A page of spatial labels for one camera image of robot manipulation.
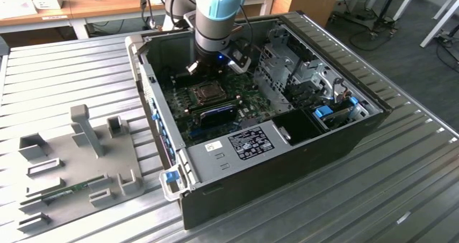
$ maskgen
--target circuit board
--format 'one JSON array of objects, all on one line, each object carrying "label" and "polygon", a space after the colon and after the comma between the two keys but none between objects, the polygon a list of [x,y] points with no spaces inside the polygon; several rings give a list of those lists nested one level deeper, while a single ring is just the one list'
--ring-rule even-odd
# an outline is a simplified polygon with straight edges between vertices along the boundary
[{"label": "circuit board", "polygon": [[[188,147],[254,126],[276,114],[250,74],[228,72],[215,80],[167,88],[163,93]],[[214,127],[199,126],[199,115],[224,106],[236,107],[235,119]]]}]

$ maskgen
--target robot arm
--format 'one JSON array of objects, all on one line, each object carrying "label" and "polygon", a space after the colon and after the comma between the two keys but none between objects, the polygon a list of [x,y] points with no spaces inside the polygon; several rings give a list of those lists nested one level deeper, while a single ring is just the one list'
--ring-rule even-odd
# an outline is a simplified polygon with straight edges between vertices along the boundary
[{"label": "robot arm", "polygon": [[235,18],[244,0],[166,0],[166,11],[171,18],[182,20],[184,14],[196,10],[195,45],[198,60],[188,66],[194,73],[202,66],[214,68],[222,62],[238,72],[247,71],[251,64],[244,49],[232,42],[232,34],[240,28]]}]

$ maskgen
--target label on desk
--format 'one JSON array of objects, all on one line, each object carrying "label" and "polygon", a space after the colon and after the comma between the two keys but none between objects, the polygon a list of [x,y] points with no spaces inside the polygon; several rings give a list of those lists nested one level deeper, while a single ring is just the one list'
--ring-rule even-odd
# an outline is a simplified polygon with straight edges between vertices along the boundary
[{"label": "label on desk", "polygon": [[67,16],[47,16],[42,17],[43,20],[67,19]]}]

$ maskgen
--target gray floor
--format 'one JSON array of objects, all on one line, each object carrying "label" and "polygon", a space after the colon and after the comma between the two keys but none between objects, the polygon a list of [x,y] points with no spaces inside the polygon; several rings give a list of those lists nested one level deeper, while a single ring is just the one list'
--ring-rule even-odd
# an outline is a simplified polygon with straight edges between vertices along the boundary
[{"label": "gray floor", "polygon": [[[386,0],[379,0],[375,11],[383,6]],[[393,17],[403,0],[394,0],[389,16]],[[327,25],[327,30],[338,39],[355,50],[355,52],[381,70],[381,72],[411,94],[418,101],[443,119],[453,128],[459,130],[459,73],[453,71],[438,59],[437,42],[426,48],[419,44],[434,28],[433,20],[439,6],[414,0],[399,21],[399,31],[393,40],[378,50],[366,52],[350,44],[350,36],[365,28],[342,19]],[[459,21],[450,20],[446,30],[451,29]],[[357,40],[361,47],[370,48],[375,42],[361,38]],[[441,55],[450,65],[454,61],[446,52]]]}]

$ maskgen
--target warning label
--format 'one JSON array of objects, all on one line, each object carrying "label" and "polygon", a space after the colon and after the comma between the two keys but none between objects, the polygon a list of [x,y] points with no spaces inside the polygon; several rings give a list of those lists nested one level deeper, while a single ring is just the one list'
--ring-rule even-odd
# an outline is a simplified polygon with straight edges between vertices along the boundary
[{"label": "warning label", "polygon": [[274,145],[260,127],[247,130],[228,137],[228,139],[242,160],[247,160],[274,149]]}]

